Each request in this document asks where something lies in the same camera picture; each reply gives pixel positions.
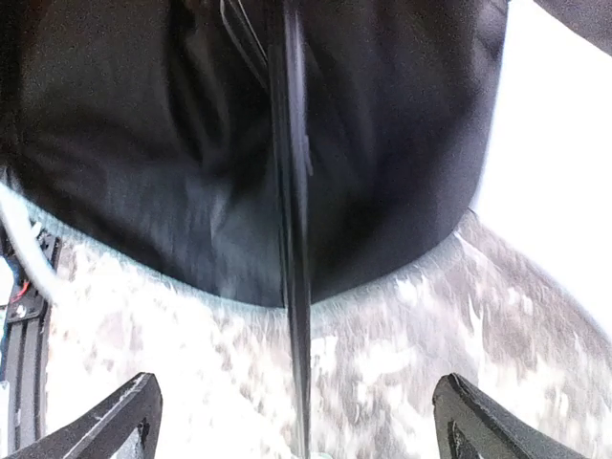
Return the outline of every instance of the black fabric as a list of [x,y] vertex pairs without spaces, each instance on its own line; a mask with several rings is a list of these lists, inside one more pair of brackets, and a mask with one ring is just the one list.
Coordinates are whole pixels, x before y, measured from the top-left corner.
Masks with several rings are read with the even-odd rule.
[[612,55],[610,0],[537,0],[537,3],[572,31]]
[[6,173],[9,157],[16,154],[19,129],[19,56],[21,55],[20,17],[23,0],[0,3],[0,174]]
[[[261,0],[243,2],[265,37]],[[499,76],[499,0],[304,2],[313,300],[455,227]],[[5,181],[196,288],[280,306],[269,95],[218,0],[51,0],[21,69]]]

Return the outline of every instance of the black plastic bracket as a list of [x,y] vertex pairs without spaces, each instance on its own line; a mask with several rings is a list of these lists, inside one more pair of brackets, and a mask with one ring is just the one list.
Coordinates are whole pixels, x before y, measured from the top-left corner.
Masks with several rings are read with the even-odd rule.
[[73,423],[9,459],[153,459],[162,422],[162,392],[140,373]]
[[[40,247],[44,255],[50,260],[50,263],[55,268],[61,250],[59,239],[50,234],[44,234],[41,237]],[[46,308],[47,301],[45,298],[43,298],[35,288],[31,288],[22,298],[8,306],[7,323],[12,324],[41,317],[46,313]]]
[[433,405],[441,459],[584,459],[457,374],[438,382]]

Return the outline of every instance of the black pole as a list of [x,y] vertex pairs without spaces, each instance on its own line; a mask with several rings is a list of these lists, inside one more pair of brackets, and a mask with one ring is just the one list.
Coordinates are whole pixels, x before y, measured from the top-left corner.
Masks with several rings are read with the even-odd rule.
[[309,458],[310,279],[307,252],[308,138],[303,33],[297,0],[271,0],[268,59],[280,211],[282,294],[293,357],[297,452]]

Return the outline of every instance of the black plastic frame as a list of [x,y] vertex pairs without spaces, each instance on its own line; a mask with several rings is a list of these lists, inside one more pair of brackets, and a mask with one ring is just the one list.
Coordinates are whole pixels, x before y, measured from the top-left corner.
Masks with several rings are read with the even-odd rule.
[[[54,268],[61,244],[45,235],[42,249]],[[8,453],[31,445],[45,434],[47,359],[51,307],[31,287],[8,306],[6,355],[0,381],[9,383]]]
[[457,374],[438,382],[433,404],[441,459],[584,459]]
[[153,459],[162,422],[162,392],[154,375],[140,373],[73,423],[20,449],[9,459],[108,459],[138,437],[122,456]]

